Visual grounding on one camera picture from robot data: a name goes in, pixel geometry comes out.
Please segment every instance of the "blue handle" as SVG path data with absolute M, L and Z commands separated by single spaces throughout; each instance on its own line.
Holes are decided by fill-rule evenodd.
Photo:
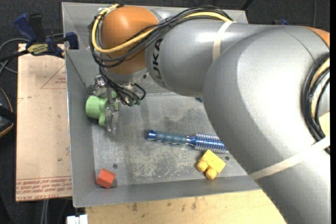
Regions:
M 21 14 L 19 17 L 17 17 L 14 21 L 14 26 L 22 36 L 25 36 L 27 39 L 29 39 L 30 43 L 37 39 L 32 28 L 29 26 L 27 13 Z
M 188 136 L 148 130 L 147 139 L 173 144 L 186 144 Z

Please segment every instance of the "metal tray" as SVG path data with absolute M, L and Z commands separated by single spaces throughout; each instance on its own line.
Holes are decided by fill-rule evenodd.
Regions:
M 226 167 L 208 180 L 195 165 L 202 152 L 192 147 L 145 139 L 148 129 L 215 134 L 203 104 L 195 98 L 167 92 L 147 77 L 139 82 L 147 91 L 141 106 L 121 106 L 117 128 L 108 133 L 85 115 L 87 86 L 98 74 L 88 45 L 88 25 L 98 8 L 108 4 L 63 3 L 64 32 L 79 37 L 79 50 L 66 53 L 68 116 L 71 149 L 72 194 L 75 207 L 146 200 L 183 198 L 253 190 L 259 187 L 230 154 L 219 154 Z M 181 8 L 148 7 L 159 14 Z M 246 23 L 244 12 L 227 10 L 233 19 Z M 95 183 L 102 169 L 116 174 L 112 188 Z

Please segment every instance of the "white strap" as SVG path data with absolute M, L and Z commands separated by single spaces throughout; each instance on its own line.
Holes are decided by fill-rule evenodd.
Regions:
M 328 146 L 330 146 L 330 138 L 326 136 L 322 140 L 311 145 L 309 148 L 304 149 L 303 151 L 295 154 L 294 156 L 289 157 L 288 159 L 282 162 L 279 162 L 277 164 L 268 166 L 262 170 L 256 171 L 252 174 L 249 174 L 249 177 L 253 180 L 257 180 L 265 176 L 273 175 L 287 168 L 293 167 L 298 163 L 301 163 L 304 159 L 316 154 L 321 150 L 324 150 Z
M 214 50 L 213 50 L 213 61 L 221 54 L 220 53 L 220 43 L 222 41 L 223 33 L 226 31 L 226 29 L 235 22 L 225 22 L 220 27 L 220 29 L 217 32 L 217 37 L 214 41 Z

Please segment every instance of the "green plastic object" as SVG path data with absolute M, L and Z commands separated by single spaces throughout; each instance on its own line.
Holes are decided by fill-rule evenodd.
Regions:
M 108 106 L 108 98 L 100 98 L 92 95 L 88 98 L 85 105 L 86 116 L 97 119 L 99 125 L 105 126 L 105 109 Z

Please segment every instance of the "red cube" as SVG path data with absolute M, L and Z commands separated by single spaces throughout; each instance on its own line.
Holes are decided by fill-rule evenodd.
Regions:
M 100 170 L 96 183 L 104 188 L 110 188 L 115 178 L 115 174 L 106 170 Z

